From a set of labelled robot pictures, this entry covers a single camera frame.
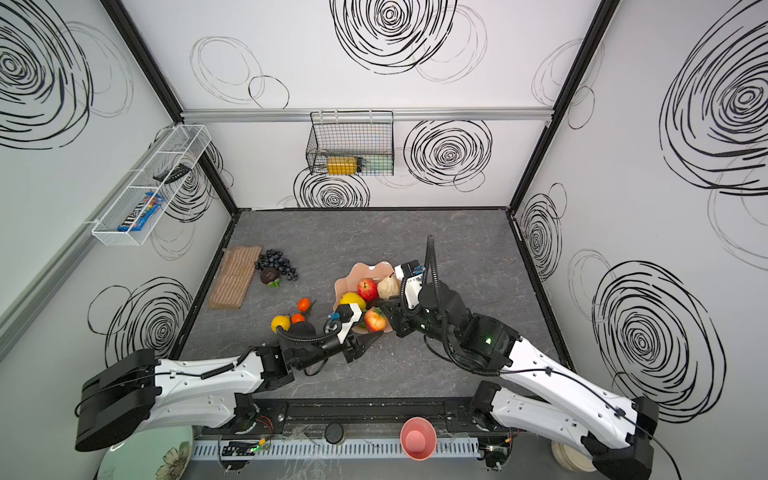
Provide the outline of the red green apple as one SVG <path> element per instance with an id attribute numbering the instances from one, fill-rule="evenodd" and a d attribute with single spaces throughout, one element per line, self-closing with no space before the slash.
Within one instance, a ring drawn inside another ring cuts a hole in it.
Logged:
<path id="1" fill-rule="evenodd" d="M 371 307 L 364 315 L 364 323 L 371 333 L 385 331 L 388 327 L 388 319 L 384 311 L 379 307 Z"/>

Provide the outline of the beige pale fruit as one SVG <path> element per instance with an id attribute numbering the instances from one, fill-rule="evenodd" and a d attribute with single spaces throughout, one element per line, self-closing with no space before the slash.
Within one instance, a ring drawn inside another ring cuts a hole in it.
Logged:
<path id="1" fill-rule="evenodd" d="M 391 300 L 400 295 L 401 283 L 394 274 L 383 278 L 377 284 L 378 296 L 381 300 Z"/>

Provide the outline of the yellow lemon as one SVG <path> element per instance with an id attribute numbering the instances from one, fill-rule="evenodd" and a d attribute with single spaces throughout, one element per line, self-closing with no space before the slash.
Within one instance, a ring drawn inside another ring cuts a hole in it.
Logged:
<path id="1" fill-rule="evenodd" d="M 345 293 L 339 301 L 340 305 L 357 305 L 362 312 L 367 310 L 366 301 L 355 292 Z"/>

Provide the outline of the red crinkled fruit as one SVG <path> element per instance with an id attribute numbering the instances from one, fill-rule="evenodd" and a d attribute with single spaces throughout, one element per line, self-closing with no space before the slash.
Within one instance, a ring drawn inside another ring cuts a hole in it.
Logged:
<path id="1" fill-rule="evenodd" d="M 359 294 L 366 303 L 373 302 L 379 298 L 377 282 L 373 278 L 364 278 L 360 280 L 357 286 L 357 294 Z"/>

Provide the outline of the pink wavy fruit bowl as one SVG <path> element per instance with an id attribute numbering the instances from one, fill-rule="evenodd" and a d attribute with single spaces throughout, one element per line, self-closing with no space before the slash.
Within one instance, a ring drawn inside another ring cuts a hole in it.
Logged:
<path id="1" fill-rule="evenodd" d="M 363 313 L 366 313 L 372 307 L 383 308 L 384 299 L 379 296 L 373 298 L 369 293 L 361 294 L 358 291 L 358 287 L 364 280 L 371 280 L 375 285 L 378 285 L 382 280 L 393 275 L 394 267 L 386 261 L 375 265 L 356 263 L 346 277 L 340 278 L 334 283 L 335 303 L 333 310 L 336 310 L 342 304 L 344 296 L 350 293 L 357 294 L 366 302 L 366 308 L 363 310 Z"/>

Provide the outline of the small yellow fruit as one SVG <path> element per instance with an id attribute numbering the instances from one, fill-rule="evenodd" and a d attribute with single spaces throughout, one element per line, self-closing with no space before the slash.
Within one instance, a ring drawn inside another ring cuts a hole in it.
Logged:
<path id="1" fill-rule="evenodd" d="M 289 316 L 278 315 L 271 320 L 270 328 L 275 333 L 277 333 L 279 330 L 287 332 L 290 330 L 291 325 L 292 322 Z"/>

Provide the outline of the dark brown mangosteen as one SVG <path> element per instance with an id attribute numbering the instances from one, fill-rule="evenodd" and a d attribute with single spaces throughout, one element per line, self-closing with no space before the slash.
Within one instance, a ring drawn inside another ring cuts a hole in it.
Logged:
<path id="1" fill-rule="evenodd" d="M 281 282 L 281 272 L 274 267 L 265 268 L 261 271 L 260 281 L 267 287 L 278 288 Z"/>

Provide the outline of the orange tangerine upper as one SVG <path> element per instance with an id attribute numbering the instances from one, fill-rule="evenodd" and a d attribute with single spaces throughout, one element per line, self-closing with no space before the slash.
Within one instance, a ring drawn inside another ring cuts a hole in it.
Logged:
<path id="1" fill-rule="evenodd" d="M 297 303 L 297 309 L 300 313 L 307 312 L 311 307 L 311 301 L 308 298 L 302 298 Z"/>

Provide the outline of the black round knob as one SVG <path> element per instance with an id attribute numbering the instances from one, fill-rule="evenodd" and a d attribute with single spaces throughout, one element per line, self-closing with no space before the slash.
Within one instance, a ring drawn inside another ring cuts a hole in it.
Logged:
<path id="1" fill-rule="evenodd" d="M 345 429 L 341 423 L 329 423 L 324 430 L 324 440 L 330 445 L 338 445 L 344 440 Z"/>

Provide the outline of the dark grape bunch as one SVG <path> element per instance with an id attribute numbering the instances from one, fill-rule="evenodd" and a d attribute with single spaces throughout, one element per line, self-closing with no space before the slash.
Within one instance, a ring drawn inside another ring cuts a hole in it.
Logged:
<path id="1" fill-rule="evenodd" d="M 296 281 L 299 278 L 297 269 L 281 250 L 268 249 L 262 252 L 255 261 L 255 268 L 259 272 L 265 268 L 274 267 L 281 272 L 281 281 Z"/>

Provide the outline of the brown woven mat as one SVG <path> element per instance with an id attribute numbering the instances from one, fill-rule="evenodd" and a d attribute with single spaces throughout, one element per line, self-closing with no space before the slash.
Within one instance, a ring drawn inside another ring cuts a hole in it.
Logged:
<path id="1" fill-rule="evenodd" d="M 255 264 L 262 253 L 261 245 L 236 246 L 224 251 L 218 277 L 208 300 L 214 310 L 240 309 L 256 270 Z"/>

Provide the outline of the green floral plate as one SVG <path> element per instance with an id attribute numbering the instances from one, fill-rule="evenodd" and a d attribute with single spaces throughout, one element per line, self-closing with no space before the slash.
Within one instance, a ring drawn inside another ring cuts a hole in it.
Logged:
<path id="1" fill-rule="evenodd" d="M 110 447 L 97 479 L 180 479 L 192 455 L 192 427 L 153 429 Z"/>

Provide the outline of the black remote control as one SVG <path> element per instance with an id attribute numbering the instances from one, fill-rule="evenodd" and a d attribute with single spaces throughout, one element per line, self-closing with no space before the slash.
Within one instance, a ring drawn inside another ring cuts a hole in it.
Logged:
<path id="1" fill-rule="evenodd" d="M 153 179 L 161 185 L 167 185 L 181 180 L 190 172 L 191 168 L 188 165 L 180 163 L 166 171 L 154 175 Z"/>

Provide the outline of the blue candy packet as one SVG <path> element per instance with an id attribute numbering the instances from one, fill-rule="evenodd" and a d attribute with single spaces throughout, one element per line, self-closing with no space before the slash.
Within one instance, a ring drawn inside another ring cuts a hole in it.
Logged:
<path id="1" fill-rule="evenodd" d="M 159 194 L 147 192 L 130 214 L 118 226 L 118 232 L 141 231 L 149 219 L 165 203 L 165 198 Z"/>

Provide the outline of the aluminium wall rail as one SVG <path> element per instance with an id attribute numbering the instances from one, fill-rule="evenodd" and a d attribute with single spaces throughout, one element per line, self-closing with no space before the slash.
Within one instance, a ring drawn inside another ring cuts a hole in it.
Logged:
<path id="1" fill-rule="evenodd" d="M 317 121 L 549 121 L 551 107 L 373 107 L 373 108 L 240 108 L 186 110 L 181 117 L 191 123 L 263 123 Z"/>

